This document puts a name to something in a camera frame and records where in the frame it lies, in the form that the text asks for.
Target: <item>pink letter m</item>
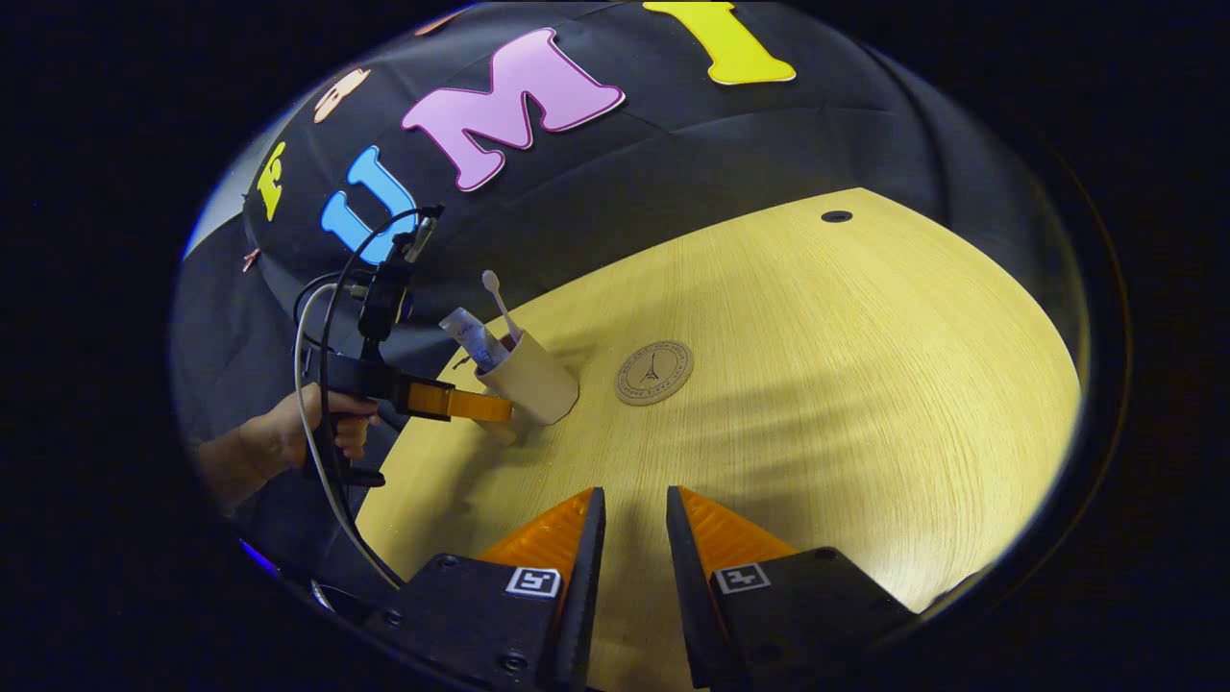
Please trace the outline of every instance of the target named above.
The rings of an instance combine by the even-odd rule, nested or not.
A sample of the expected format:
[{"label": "pink letter m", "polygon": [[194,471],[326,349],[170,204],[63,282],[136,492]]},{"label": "pink letter m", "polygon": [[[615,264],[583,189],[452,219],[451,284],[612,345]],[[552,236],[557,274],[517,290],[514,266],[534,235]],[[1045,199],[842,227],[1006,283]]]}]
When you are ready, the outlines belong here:
[{"label": "pink letter m", "polygon": [[437,88],[401,119],[423,128],[458,168],[458,188],[477,189],[504,166],[504,154],[487,151],[469,133],[509,146],[534,143],[525,96],[542,108],[542,129],[561,132],[590,120],[624,101],[617,86],[594,81],[556,48],[555,29],[540,28],[506,43],[491,57],[491,93]]}]

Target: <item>toothbrush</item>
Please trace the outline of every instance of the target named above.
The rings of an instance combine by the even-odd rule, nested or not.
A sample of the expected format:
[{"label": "toothbrush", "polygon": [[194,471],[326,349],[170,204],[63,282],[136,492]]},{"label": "toothbrush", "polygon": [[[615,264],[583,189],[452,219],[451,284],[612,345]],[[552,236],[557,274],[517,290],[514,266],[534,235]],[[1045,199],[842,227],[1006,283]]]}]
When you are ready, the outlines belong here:
[{"label": "toothbrush", "polygon": [[513,340],[520,340],[522,329],[513,323],[513,317],[508,316],[508,307],[504,306],[504,299],[499,296],[499,277],[496,275],[496,272],[487,269],[482,272],[482,284],[496,296],[496,304],[499,305],[499,311],[504,315],[504,321],[508,322],[508,334],[513,337]]}]

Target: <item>wooden table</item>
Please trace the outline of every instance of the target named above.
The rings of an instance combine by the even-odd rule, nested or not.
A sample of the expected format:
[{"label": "wooden table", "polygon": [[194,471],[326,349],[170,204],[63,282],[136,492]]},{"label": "wooden table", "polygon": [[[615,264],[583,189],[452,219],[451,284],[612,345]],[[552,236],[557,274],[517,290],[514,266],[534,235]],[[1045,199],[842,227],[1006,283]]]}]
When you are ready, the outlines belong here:
[{"label": "wooden table", "polygon": [[[834,209],[854,216],[820,220]],[[523,427],[512,447],[470,422],[412,420],[358,525],[410,578],[437,552],[476,556],[605,488],[589,675],[603,690],[691,687],[668,486],[800,549],[835,546],[919,611],[1025,527],[1080,401],[1059,333],[1016,280],[865,189],[683,235],[513,316],[579,379],[572,413]],[[620,365],[667,338],[695,355],[688,385],[651,407],[621,403]],[[453,370],[462,355],[439,379],[481,392],[470,365]]]}]

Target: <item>toothpaste tube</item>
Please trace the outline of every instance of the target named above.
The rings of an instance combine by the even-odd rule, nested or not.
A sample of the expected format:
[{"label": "toothpaste tube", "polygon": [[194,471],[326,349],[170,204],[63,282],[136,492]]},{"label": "toothpaste tube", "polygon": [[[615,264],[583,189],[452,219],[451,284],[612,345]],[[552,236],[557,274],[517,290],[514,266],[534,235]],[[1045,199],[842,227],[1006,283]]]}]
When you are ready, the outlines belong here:
[{"label": "toothpaste tube", "polygon": [[440,320],[440,327],[456,339],[480,370],[491,372],[508,358],[508,349],[477,317],[458,307]]}]

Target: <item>hand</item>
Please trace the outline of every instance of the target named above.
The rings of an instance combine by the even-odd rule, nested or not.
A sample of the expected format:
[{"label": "hand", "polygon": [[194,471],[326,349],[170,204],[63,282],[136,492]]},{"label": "hand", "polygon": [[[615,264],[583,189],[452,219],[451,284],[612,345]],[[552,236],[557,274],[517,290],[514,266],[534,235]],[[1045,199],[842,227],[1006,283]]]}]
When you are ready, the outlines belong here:
[{"label": "hand", "polygon": [[[320,425],[320,386],[315,382],[303,390],[308,424],[312,430]],[[331,414],[354,414],[337,423],[337,445],[348,460],[363,458],[363,444],[368,439],[368,424],[380,425],[376,403],[357,399],[348,395],[330,392]],[[251,463],[264,478],[299,468],[306,461],[308,436],[299,418],[299,397],[290,393],[264,415],[256,417],[240,428],[245,444],[251,450]]]}]

